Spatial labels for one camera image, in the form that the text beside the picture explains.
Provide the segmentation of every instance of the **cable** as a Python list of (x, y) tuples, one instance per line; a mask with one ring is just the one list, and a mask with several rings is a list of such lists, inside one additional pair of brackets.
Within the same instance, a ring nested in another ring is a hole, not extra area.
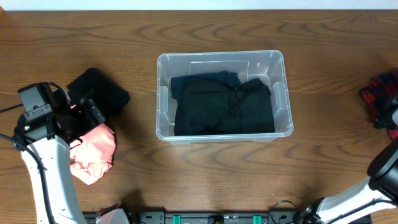
[(45, 207), (45, 211), (47, 213), (47, 218), (48, 218), (50, 224), (54, 224), (54, 220), (53, 220), (53, 216), (52, 216), (52, 212), (51, 212), (51, 208), (50, 208), (49, 192), (47, 190), (47, 185), (45, 184), (44, 170), (46, 168), (42, 165), (42, 163), (40, 162), (39, 158), (37, 158), (37, 156), (30, 149), (28, 149), (26, 146), (24, 146), (21, 143), (15, 141), (13, 138), (10, 138), (9, 136), (6, 136), (5, 134), (0, 134), (0, 138), (3, 138), (5, 140), (8, 140), (8, 141), (20, 146), (22, 148), (22, 150), (27, 152), (27, 153), (29, 153), (29, 155), (32, 156), (33, 160), (36, 162), (37, 169), (39, 170), (40, 179), (41, 179), (41, 182), (42, 182), (44, 207)]
[[(269, 212), (269, 216), (271, 217), (271, 220), (272, 220), (275, 224), (278, 224), (278, 223), (275, 222), (274, 217), (271, 215), (271, 211), (272, 211), (272, 209), (276, 208), (276, 206), (278, 206), (278, 205), (280, 205), (280, 204), (282, 204), (282, 203), (290, 203), (290, 204), (292, 204), (292, 205), (294, 206), (294, 208), (295, 208), (296, 210), (298, 210), (298, 209), (297, 209), (297, 206), (296, 206), (293, 202), (291, 202), (290, 200), (281, 200), (281, 201), (275, 203), (275, 205), (272, 206), (272, 207), (269, 209), (269, 211), (268, 211), (268, 212)], [(292, 224), (292, 223), (294, 223), (294, 218), (292, 219), (291, 222), (287, 222), (286, 224)]]
[(365, 205), (362, 205), (362, 206), (359, 207), (359, 208), (355, 208), (354, 210), (352, 210), (352, 211), (350, 211), (350, 212), (347, 212), (347, 213), (344, 214), (344, 215), (339, 215), (337, 218), (333, 219), (332, 221), (328, 222), (327, 224), (332, 224), (332, 223), (334, 223), (334, 222), (337, 222), (338, 220), (341, 220), (341, 219), (343, 219), (343, 218), (346, 218), (346, 217), (348, 217), (348, 216), (350, 216), (350, 215), (352, 215), (352, 214), (354, 214), (354, 213), (357, 213), (357, 212), (359, 212), (359, 211), (361, 211), (361, 210), (364, 210), (365, 208), (368, 208), (368, 207), (370, 207), (370, 206), (373, 206), (373, 205), (375, 205), (375, 204), (377, 204), (377, 203), (389, 203), (389, 204), (395, 205), (395, 206), (398, 205), (398, 203), (392, 202), (392, 201), (390, 201), (390, 200), (382, 200), (382, 199), (373, 200), (373, 201), (371, 201), (371, 202), (369, 202), (369, 203), (367, 203), (367, 204), (365, 204)]
[(10, 106), (10, 107), (8, 107), (8, 108), (4, 108), (4, 109), (0, 110), (0, 113), (3, 113), (3, 112), (6, 112), (6, 111), (9, 111), (9, 110), (18, 108), (18, 107), (20, 107), (20, 106), (23, 106), (23, 104), (18, 104), (18, 105)]

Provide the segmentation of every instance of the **white arm segment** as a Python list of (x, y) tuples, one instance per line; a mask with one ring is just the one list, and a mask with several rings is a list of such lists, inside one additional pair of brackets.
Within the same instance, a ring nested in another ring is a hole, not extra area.
[[(317, 214), (321, 218), (321, 221), (328, 223), (339, 215), (346, 214), (355, 208), (366, 205), (374, 199), (390, 200), (378, 190), (371, 190), (368, 186), (369, 179), (370, 177), (365, 178), (360, 183), (337, 196), (323, 199), (317, 210)], [(333, 224), (349, 223), (372, 212), (387, 208), (395, 208), (395, 206), (389, 203), (377, 203), (346, 218), (338, 220)]]
[[(69, 163), (69, 145), (60, 137), (47, 140), (43, 138), (28, 148), (36, 154), (44, 167), (47, 169), (45, 180), (49, 192), (49, 201), (52, 215), (56, 223), (62, 224), (87, 224), (79, 206), (75, 186), (72, 182)], [(40, 179), (37, 164), (27, 153), (22, 152), (22, 159), (25, 161), (32, 181), (35, 198), (37, 223), (49, 223), (44, 207), (42, 182)]]

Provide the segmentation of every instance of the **plaid fabric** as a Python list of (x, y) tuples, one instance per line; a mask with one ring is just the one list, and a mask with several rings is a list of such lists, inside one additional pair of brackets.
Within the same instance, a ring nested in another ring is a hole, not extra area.
[[(359, 91), (363, 100), (368, 104), (368, 110), (372, 114), (372, 121), (374, 121), (379, 109), (381, 109), (389, 96), (398, 91), (398, 71), (391, 73), (383, 73), (372, 79), (369, 86)], [(398, 138), (398, 131), (387, 130), (391, 139)]]

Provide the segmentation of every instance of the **folded black fabric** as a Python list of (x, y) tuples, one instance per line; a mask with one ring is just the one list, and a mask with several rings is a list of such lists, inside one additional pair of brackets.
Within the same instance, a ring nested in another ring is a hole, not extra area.
[(67, 88), (74, 104), (90, 98), (105, 117), (118, 114), (130, 100), (129, 92), (96, 68), (89, 68), (67, 85)]
[(174, 135), (274, 133), (270, 95), (258, 78), (231, 88), (191, 77), (177, 100)]
[(234, 72), (228, 73), (227, 71), (222, 71), (218, 73), (203, 73), (198, 75), (187, 75), (182, 77), (171, 78), (171, 90), (172, 98), (178, 100), (181, 96), (182, 88), (185, 81), (192, 77), (207, 78), (210, 80), (217, 80), (220, 83), (229, 86), (230, 88), (236, 88), (240, 86), (241, 81), (238, 79), (238, 74)]

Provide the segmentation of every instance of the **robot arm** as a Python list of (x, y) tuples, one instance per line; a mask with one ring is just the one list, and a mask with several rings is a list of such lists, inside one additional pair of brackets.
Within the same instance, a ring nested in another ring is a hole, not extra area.
[[(53, 92), (51, 84), (58, 90)], [(103, 123), (104, 116), (88, 97), (71, 107), (68, 94), (54, 83), (35, 83), (18, 94), (26, 112), (14, 140), (30, 174), (37, 223), (86, 224), (70, 172), (69, 144)], [(122, 211), (104, 214), (96, 223), (129, 223)]]
[(388, 145), (368, 167), (368, 177), (343, 193), (320, 198), (298, 222), (344, 224), (398, 205), (398, 141)]
[[(46, 168), (44, 183), (47, 186), (50, 210), (55, 223), (86, 223), (72, 182), (69, 165), (69, 145), (60, 137), (43, 138), (28, 148), (40, 158)], [(50, 223), (45, 210), (42, 181), (37, 172), (36, 161), (26, 151), (22, 151), (32, 181), (35, 198), (37, 223)]]

